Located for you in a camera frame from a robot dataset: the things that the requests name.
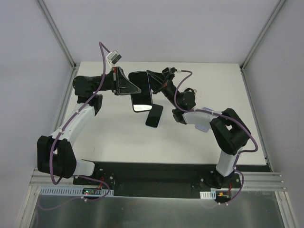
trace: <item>robotic arm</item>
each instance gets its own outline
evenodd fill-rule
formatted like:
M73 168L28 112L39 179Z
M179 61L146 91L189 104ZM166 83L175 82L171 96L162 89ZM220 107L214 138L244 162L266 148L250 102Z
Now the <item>robotic arm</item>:
M162 92L165 97L176 107L174 94L177 90L172 80L177 70L175 68L166 68L161 73L147 70L149 75L150 87L153 94ZM101 76L87 77L77 76L73 81L75 95L78 96L77 105L73 114L77 112L88 98L97 90ZM111 72L105 76L101 91L111 90L115 95L129 95L140 93L141 90L131 83L124 75L120 67L113 67ZM91 161L77 160L73 153L72 145L86 124L94 118L102 106L102 95L96 95L69 123L68 127L62 132L63 123L49 137L41 136L37 143L38 148L38 170L50 173L49 155L51 145L58 133L62 133L56 143L57 154L53 156L54 175L70 178L77 175L91 176L94 171L94 163ZM176 103L183 110L195 109L195 93L191 88L184 92L177 91ZM203 112L183 112L179 108L172 110L173 117L178 123L194 124L196 128L202 131L211 129L214 132L216 140L221 148L221 155L216 170L204 180L210 187L220 189L229 178L234 174L233 167L237 159L238 151L246 145L249 137L247 134L232 121L222 117L216 117L213 114ZM222 115L229 116L239 121L243 126L239 116L233 109L226 109L221 112Z

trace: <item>smartphone screen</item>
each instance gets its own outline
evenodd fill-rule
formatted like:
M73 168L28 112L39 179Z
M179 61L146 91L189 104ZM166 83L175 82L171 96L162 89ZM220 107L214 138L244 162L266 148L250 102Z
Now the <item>smartphone screen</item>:
M136 113L151 110L152 94L148 73L145 71L132 72L129 74L129 80L142 90L140 94L131 94L133 110Z
M152 109L149 112L146 125L149 127L157 127L161 119L163 106L153 104Z

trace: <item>black smartphone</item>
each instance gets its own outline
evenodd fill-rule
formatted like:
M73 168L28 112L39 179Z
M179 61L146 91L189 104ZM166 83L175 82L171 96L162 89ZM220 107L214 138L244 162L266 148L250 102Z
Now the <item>black smartphone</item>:
M146 120L146 125L149 127L157 127L161 119L163 106L158 104L153 104L152 109L149 112L148 118Z
M133 111L139 113L151 110L153 103L148 73L145 71L131 72L129 81L142 90L140 94L131 94Z

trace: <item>white table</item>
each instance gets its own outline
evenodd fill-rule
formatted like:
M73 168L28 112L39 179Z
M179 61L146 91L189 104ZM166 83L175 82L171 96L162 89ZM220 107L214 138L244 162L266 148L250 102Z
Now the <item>white table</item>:
M190 77L180 88L197 90L197 107L208 107L216 111L233 108L257 140L256 153L244 153L238 164L265 165L256 125L249 105L247 93L238 64L212 63L157 63L119 62L128 77L133 71L151 70L161 72L166 67L191 70ZM97 76L102 73L102 62L82 62L78 75ZM187 73L175 74L178 83ZM72 91L66 116L77 101ZM111 91L102 92L103 104L97 116L83 129L73 150L78 159L106 162L147 163L201 163L215 164L219 160L220 148L212 131L204 133L194 125L175 122L172 104L162 93L153 95L153 103L163 105L159 126L145 125L148 112L134 113L131 98L115 96ZM248 142L246 149L253 149Z

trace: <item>gray wall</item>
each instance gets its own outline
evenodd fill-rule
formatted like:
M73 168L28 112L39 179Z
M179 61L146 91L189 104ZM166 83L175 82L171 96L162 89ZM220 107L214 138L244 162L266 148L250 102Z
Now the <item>gray wall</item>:
M289 0L245 71L266 150L304 226L304 1Z
M76 62L239 63L278 0L46 0Z
M36 2L0 3L0 227L13 228L71 68Z

